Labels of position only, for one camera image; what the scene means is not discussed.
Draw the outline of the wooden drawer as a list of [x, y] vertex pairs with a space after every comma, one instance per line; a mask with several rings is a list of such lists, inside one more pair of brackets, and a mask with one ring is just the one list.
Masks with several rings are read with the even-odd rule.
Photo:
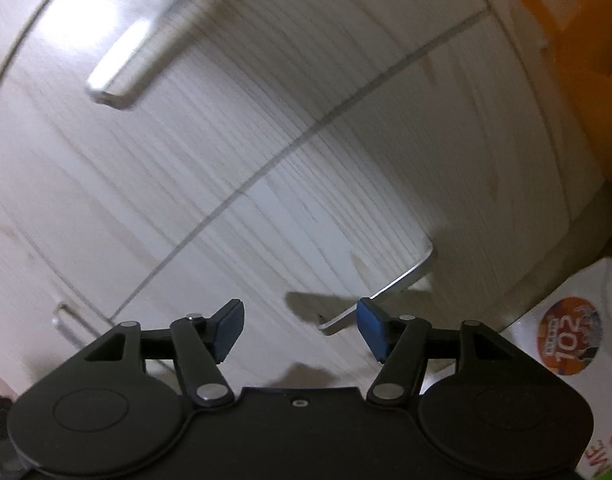
[[399, 67], [243, 190], [120, 311], [165, 328], [233, 298], [233, 387], [370, 384], [353, 328], [320, 324], [430, 270], [387, 311], [504, 328], [591, 261], [612, 198], [579, 139], [558, 154], [496, 18]]
[[113, 82], [86, 79], [165, 0], [0, 0], [0, 200], [104, 315], [262, 168], [484, 0], [187, 0]]

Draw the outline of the orange tote bag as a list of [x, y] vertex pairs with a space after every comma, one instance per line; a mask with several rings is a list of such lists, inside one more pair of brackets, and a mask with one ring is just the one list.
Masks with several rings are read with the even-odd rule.
[[612, 0], [575, 1], [577, 11], [564, 26], [542, 0], [520, 3], [545, 33], [546, 60], [612, 183]]

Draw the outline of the white printed shopping bag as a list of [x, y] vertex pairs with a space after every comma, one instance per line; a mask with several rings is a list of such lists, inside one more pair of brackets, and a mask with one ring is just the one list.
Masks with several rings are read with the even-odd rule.
[[502, 333], [465, 322], [455, 371], [420, 422], [469, 479], [602, 479], [612, 470], [612, 258]]

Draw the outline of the left cabinet door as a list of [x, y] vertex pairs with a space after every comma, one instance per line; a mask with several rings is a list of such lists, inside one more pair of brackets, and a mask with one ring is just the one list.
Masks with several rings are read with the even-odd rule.
[[77, 351], [51, 325], [60, 302], [79, 310], [101, 334], [111, 327], [25, 240], [0, 232], [0, 396], [16, 398]]

